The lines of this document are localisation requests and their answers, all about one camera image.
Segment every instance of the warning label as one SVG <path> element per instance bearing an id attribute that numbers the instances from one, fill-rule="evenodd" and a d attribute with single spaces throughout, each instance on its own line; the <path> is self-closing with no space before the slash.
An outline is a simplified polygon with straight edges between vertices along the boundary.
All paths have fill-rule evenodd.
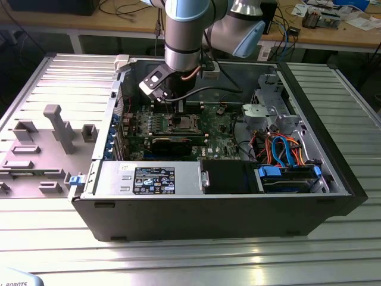
<path id="1" fill-rule="evenodd" d="M 134 194 L 174 194 L 174 168 L 135 168 Z"/>

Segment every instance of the floor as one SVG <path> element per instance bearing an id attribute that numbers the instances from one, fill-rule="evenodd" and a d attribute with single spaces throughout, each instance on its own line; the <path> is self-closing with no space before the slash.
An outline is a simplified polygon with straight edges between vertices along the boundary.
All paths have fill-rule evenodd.
<path id="1" fill-rule="evenodd" d="M 72 53 L 70 40 L 66 35 L 31 33 L 33 39 L 46 52 Z M 27 82 L 35 67 L 43 58 L 38 47 L 22 32 L 16 33 L 17 45 L 4 42 L 0 45 L 0 115 L 7 109 L 9 103 L 17 96 L 20 89 Z M 87 54 L 132 54 L 154 55 L 154 41 L 151 39 L 111 38 L 100 36 L 81 36 L 83 47 Z M 157 54 L 163 55 L 163 42 L 158 41 Z M 250 59 L 255 60 L 259 48 Z M 367 54 L 353 52 L 332 53 L 327 51 L 305 51 L 296 49 L 283 61 L 305 63 L 331 63 L 335 64 L 349 81 L 357 86 L 360 76 L 367 65 Z M 375 99 L 376 94 L 381 94 L 381 69 L 374 72 L 366 81 L 360 92 L 368 103 L 376 110 L 381 108 L 381 102 Z"/>

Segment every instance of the desk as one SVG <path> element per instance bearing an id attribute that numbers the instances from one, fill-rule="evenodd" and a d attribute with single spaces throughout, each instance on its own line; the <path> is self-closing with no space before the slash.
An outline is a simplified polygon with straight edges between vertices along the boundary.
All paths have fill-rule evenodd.
<path id="1" fill-rule="evenodd" d="M 135 0 L 118 1 L 119 4 L 134 3 Z M 301 29 L 297 48 L 325 49 L 332 51 L 352 51 L 352 52 L 374 52 L 381 41 L 381 31 L 363 31 L 342 22 L 338 30 L 318 28 L 315 30 L 305 29 L 301 24 L 301 17 L 291 16 L 286 13 L 291 12 L 290 5 L 299 3 L 298 0 L 280 0 L 280 9 L 283 15 L 290 22 L 290 25 Z M 145 4 L 140 3 L 135 8 L 142 8 Z M 8 4 L 6 7 L 10 14 L 22 25 L 24 29 L 32 32 L 64 33 L 68 34 L 76 54 L 82 54 L 79 35 L 112 36 L 121 38 L 149 38 L 154 39 L 154 27 L 157 19 L 155 8 L 149 8 L 136 13 L 136 22 L 108 15 L 100 10 L 96 10 L 93 16 L 77 16 L 67 14 L 48 14 L 33 12 L 14 12 Z M 114 11 L 112 1 L 105 3 L 103 8 L 106 11 Z M 381 8 L 370 5 L 368 13 L 381 13 Z M 19 28 L 0 9 L 0 29 L 18 30 Z M 266 60 L 270 49 L 279 44 L 282 34 L 276 25 L 272 25 L 270 33 L 263 35 L 258 43 L 261 48 L 258 60 Z"/>
<path id="2" fill-rule="evenodd" d="M 280 9 L 283 16 L 289 22 L 290 26 L 301 29 L 297 48 L 304 49 L 324 49 L 331 51 L 348 51 L 348 52 L 374 52 L 381 41 L 380 29 L 372 29 L 363 31 L 346 22 L 341 22 L 338 29 L 316 28 L 307 29 L 302 26 L 302 17 L 290 15 L 295 4 L 300 3 L 299 0 L 280 0 Z M 381 13 L 381 7 L 369 5 L 367 13 Z M 276 41 L 282 40 L 282 34 L 279 32 L 277 25 L 271 25 L 270 33 L 263 35 L 261 38 L 262 48 L 260 52 L 261 60 L 266 60 L 270 49 L 278 45 Z"/>

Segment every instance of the blue latch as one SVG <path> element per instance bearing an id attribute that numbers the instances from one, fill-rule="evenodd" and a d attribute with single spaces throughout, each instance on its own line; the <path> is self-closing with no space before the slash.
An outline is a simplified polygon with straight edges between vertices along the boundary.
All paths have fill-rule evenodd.
<path id="1" fill-rule="evenodd" d="M 314 171 L 315 171 L 316 176 L 318 176 L 318 177 L 321 176 L 321 170 L 320 170 L 320 168 L 318 166 L 314 167 Z"/>
<path id="2" fill-rule="evenodd" d="M 83 186 L 86 183 L 86 175 L 71 176 L 69 185 L 71 186 Z"/>
<path id="3" fill-rule="evenodd" d="M 275 167 L 275 166 L 262 166 L 259 169 L 259 174 L 260 174 L 260 177 L 282 176 L 282 173 L 279 167 Z"/>
<path id="4" fill-rule="evenodd" d="M 114 135 L 115 133 L 117 133 L 117 131 L 115 130 L 115 128 L 110 127 L 108 133 Z"/>
<path id="5" fill-rule="evenodd" d="M 116 124 L 120 121 L 120 116 L 117 114 L 113 114 L 113 124 Z"/>

